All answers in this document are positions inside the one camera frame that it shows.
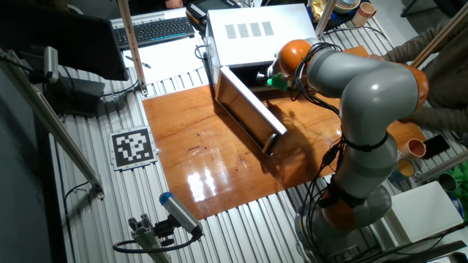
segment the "wooden stick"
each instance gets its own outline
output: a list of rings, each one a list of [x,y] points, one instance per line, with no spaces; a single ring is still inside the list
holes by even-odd
[[[132,52],[133,63],[137,71],[138,83],[140,84],[141,92],[147,95],[145,75],[143,74],[143,66],[141,65],[140,54],[138,53],[137,37],[133,30],[132,15],[130,15],[129,3],[127,0],[118,0],[118,8],[125,25],[125,32],[129,40],[130,51]]]
[[[444,29],[436,35],[436,37],[427,45],[426,48],[418,55],[418,57],[411,63],[410,66],[418,68],[436,49],[440,42],[447,39],[450,33],[458,28],[458,25],[464,22],[468,17],[468,4],[465,4],[463,8],[450,20],[450,22],[444,27]]]

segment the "gray robotic arm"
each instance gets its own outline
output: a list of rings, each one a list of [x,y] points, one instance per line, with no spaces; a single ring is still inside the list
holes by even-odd
[[[295,68],[298,78],[299,69],[306,73],[299,83],[306,78],[317,93],[341,99],[339,117],[346,143],[341,161],[319,207],[312,211],[314,220],[307,220],[310,211],[301,211],[296,218],[303,244],[307,247],[310,238],[319,240],[318,249],[331,255],[349,233],[373,224],[391,208],[390,194],[381,183],[396,165],[397,147],[387,128],[422,107],[429,84],[417,69],[331,48],[322,48],[304,61],[313,52],[310,47],[303,40],[288,42],[270,75],[290,79],[290,69]]]

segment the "table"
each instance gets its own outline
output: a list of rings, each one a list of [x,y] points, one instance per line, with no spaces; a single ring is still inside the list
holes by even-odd
[[[292,102],[281,91],[258,96],[288,130],[271,157],[207,85],[143,101],[169,189],[198,219],[312,180],[323,154],[341,136],[341,122],[330,110],[303,97]],[[338,99],[319,97],[339,106]],[[411,138],[424,140],[412,123],[396,121],[388,131],[398,147]],[[327,167],[321,175],[332,172]]]
[[[136,23],[145,23],[164,16],[173,18],[184,15],[184,12],[184,9],[171,10],[137,16],[135,20]],[[375,19],[369,21],[369,26],[382,30]],[[391,49],[391,45],[383,38],[361,30],[332,33],[325,37],[325,41],[343,48],[364,45],[368,53],[380,55]],[[69,72],[72,77],[105,83],[105,93],[122,91],[136,81],[133,70],[130,71],[130,80],[126,82],[104,80],[80,70],[69,69]],[[206,72],[199,69],[150,85],[148,92],[150,96],[155,96],[201,85],[208,85],[208,78]],[[102,201],[94,198],[92,192],[90,195],[88,186],[70,194],[67,202],[58,198],[68,262],[74,262],[74,258],[76,262],[152,262],[146,255],[124,255],[112,250],[113,243],[131,239],[128,218],[139,218],[142,213],[147,213],[153,223],[167,218],[166,210],[157,202],[159,195],[168,191],[165,171],[160,161],[123,172],[115,172],[109,167],[109,133],[148,125],[142,100],[140,92],[131,92],[116,98],[110,96],[101,103],[94,118],[69,116],[64,121],[64,127],[93,169],[99,173],[105,188],[105,198]],[[427,172],[464,150],[448,132],[423,130],[423,133],[427,137],[443,134],[451,149],[434,159],[424,161],[420,172]],[[53,153],[57,195],[62,197],[64,192],[77,184],[85,183],[86,179],[52,137],[50,148]],[[412,181],[403,181],[397,186],[384,183],[391,194],[410,189],[411,184]],[[170,252],[171,259],[173,262],[183,263],[303,262],[302,248],[300,245],[296,247],[298,240],[293,219],[295,209],[301,205],[301,200],[306,195],[306,187],[303,184],[289,188],[201,220],[205,236],[200,242],[187,248]],[[70,232],[67,231],[64,217],[65,205],[71,215]],[[376,244],[372,234],[369,235],[366,231],[362,231],[362,234],[362,238],[357,240],[358,248],[352,249],[351,254],[358,254]],[[188,241],[189,235],[177,229],[174,239],[176,244],[182,244]]]

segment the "white paper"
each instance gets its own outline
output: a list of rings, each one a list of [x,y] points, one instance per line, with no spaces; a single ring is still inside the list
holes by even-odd
[[[141,61],[151,67],[150,69],[143,67],[146,84],[156,83],[203,67],[203,62],[195,56],[196,44],[197,40],[192,37],[138,48]],[[125,50],[123,54],[125,66],[135,67],[133,61],[126,58],[126,56],[132,57],[132,52]]]

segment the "keyboard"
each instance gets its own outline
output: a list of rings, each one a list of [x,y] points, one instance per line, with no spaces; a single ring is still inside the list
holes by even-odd
[[[189,19],[184,18],[171,18],[159,20],[150,23],[143,23],[134,25],[135,36],[137,37],[138,47],[145,47],[148,45],[159,44],[184,37],[193,37],[195,32],[190,25]],[[114,29],[118,47],[121,50],[129,49],[129,41],[125,28]]]

